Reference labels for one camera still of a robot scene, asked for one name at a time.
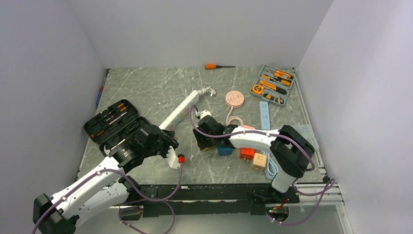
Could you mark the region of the white power strip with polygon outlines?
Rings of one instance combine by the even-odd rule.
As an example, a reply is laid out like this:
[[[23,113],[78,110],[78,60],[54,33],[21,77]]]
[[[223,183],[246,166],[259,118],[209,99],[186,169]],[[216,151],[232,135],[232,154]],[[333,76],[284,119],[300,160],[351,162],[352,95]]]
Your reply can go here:
[[[179,124],[179,122],[190,111],[190,108],[195,105],[202,95],[210,93],[213,97],[216,95],[216,91],[209,87],[192,91],[179,105],[178,107],[160,124],[161,130],[172,131]]]

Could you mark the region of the dark blue cube adapter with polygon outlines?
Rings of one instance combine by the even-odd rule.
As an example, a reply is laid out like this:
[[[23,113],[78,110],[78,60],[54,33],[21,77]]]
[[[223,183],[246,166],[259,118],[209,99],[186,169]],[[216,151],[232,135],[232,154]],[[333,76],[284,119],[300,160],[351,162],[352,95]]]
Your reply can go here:
[[[217,152],[219,156],[229,156],[233,153],[233,149],[217,146]]]

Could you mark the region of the black tool case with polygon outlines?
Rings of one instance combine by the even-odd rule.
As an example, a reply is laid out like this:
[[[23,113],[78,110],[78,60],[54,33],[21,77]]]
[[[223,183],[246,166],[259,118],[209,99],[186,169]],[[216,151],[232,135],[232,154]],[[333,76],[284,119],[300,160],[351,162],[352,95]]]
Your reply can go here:
[[[99,145],[100,152],[107,156],[116,145],[131,137],[150,122],[141,116],[136,107],[122,99],[98,113],[83,128],[88,137]]]

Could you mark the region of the red cube adapter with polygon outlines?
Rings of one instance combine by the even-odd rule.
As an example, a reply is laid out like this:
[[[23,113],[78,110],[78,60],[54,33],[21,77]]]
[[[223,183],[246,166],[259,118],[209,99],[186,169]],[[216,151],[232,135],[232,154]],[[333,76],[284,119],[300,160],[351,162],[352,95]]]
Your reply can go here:
[[[241,148],[239,158],[243,160],[252,160],[255,155],[255,150],[252,148]]]

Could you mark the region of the light blue power strip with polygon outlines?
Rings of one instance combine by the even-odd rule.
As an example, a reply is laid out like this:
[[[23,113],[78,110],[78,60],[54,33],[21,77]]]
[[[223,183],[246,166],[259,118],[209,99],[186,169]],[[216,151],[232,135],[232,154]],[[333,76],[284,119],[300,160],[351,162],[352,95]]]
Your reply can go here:
[[[261,129],[270,130],[270,117],[269,117],[269,107],[268,102],[260,101],[260,117],[261,117]]]

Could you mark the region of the tan wooden cube adapter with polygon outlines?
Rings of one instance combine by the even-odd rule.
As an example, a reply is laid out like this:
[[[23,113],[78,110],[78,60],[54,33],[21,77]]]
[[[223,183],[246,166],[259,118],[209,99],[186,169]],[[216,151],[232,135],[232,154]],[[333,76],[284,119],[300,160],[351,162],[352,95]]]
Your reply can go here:
[[[260,153],[255,153],[252,159],[251,168],[263,171],[266,168],[267,156]]]

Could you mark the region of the grey tool case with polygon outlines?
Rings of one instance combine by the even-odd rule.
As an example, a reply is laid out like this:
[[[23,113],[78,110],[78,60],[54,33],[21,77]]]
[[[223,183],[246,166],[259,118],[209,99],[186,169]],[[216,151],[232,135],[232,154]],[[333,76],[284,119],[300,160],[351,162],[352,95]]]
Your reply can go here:
[[[263,101],[282,107],[285,105],[289,97],[290,90],[294,86],[295,79],[295,68],[277,68],[266,64],[261,68],[258,78],[253,82],[250,88],[250,93],[253,96],[261,98]],[[263,92],[261,95],[255,94],[251,91],[252,87],[256,84],[263,87]],[[284,99],[284,105],[279,105],[274,101],[277,97]]]

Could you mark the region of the clear plastic screw box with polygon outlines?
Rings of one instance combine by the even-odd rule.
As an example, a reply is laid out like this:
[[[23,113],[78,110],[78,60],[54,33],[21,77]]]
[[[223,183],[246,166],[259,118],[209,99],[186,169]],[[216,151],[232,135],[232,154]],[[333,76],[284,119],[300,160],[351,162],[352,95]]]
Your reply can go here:
[[[300,133],[314,147],[315,150],[319,149],[316,135],[310,124],[293,125],[292,127]]]

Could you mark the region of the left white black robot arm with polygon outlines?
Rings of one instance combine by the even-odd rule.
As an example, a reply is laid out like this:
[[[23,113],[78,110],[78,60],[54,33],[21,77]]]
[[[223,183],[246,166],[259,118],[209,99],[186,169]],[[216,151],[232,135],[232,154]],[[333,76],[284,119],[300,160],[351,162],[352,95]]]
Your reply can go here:
[[[121,130],[101,145],[106,156],[95,168],[52,196],[41,194],[35,199],[32,233],[73,234],[85,221],[111,206],[132,205],[138,200],[165,202],[168,196],[154,198],[142,193],[127,173],[151,156],[173,159],[181,169],[185,158],[176,154],[178,145],[174,131],[153,124]]]

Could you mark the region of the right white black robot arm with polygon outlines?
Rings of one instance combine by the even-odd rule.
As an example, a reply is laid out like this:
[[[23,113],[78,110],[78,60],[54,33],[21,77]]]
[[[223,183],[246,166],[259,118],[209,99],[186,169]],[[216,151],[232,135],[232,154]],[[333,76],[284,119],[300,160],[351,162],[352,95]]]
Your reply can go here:
[[[271,180],[269,198],[281,202],[287,196],[290,186],[307,171],[314,170],[313,145],[290,125],[278,130],[248,129],[238,125],[223,125],[212,116],[200,119],[193,125],[197,140],[206,138],[207,143],[222,148],[251,148],[266,151],[274,156],[279,171]]]

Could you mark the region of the yellow tape measure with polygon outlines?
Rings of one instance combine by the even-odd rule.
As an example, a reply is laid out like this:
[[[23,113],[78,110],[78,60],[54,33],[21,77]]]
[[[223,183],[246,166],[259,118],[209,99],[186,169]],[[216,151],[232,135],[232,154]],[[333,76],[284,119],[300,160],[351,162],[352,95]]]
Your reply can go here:
[[[263,87],[256,84],[252,87],[251,91],[255,94],[261,95],[263,92]]]

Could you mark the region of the blue red pen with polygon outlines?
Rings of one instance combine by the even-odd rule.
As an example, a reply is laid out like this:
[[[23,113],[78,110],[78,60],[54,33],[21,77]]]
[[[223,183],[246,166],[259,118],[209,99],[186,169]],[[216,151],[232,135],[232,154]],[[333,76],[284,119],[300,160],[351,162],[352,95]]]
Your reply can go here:
[[[105,75],[105,77],[103,78],[102,84],[99,88],[97,99],[96,99],[96,102],[95,102],[96,107],[99,106],[101,96],[102,96],[102,93],[103,93],[103,90],[104,90],[104,86],[105,86],[105,83],[106,83],[106,79],[107,79],[107,75]]]

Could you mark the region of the black electrical tape roll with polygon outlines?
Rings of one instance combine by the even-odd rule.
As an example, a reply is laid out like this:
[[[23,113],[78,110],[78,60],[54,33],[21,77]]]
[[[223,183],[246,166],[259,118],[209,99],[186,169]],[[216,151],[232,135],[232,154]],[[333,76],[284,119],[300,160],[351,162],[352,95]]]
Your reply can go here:
[[[275,101],[276,103],[278,103],[279,105],[284,105],[284,99],[281,98],[281,97],[275,98],[274,101]]]

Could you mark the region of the orange handled screwdriver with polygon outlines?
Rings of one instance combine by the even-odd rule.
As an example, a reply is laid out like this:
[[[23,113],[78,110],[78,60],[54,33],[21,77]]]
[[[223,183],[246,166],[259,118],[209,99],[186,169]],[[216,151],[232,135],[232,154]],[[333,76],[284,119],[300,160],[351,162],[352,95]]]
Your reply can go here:
[[[235,66],[223,66],[223,65],[217,65],[217,64],[206,64],[205,65],[206,70],[215,70],[215,69],[221,69],[221,68],[235,68]]]

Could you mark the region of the black aluminium base frame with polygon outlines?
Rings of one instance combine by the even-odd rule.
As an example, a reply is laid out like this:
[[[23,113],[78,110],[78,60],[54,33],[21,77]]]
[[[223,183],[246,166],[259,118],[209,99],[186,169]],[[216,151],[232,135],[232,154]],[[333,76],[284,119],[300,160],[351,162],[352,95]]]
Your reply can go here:
[[[319,194],[324,184],[302,184],[280,194],[268,184],[205,184],[182,185],[178,190],[173,185],[143,185],[140,191],[150,197],[144,199],[128,183],[115,183],[105,187],[87,201],[76,204],[77,196],[64,201],[59,209],[68,217],[74,215],[86,220],[112,206],[141,208],[144,217],[168,215],[169,204],[177,215],[237,214],[264,215],[283,213],[289,206],[311,206],[322,199],[321,205],[341,205],[343,199],[338,185],[332,184]]]

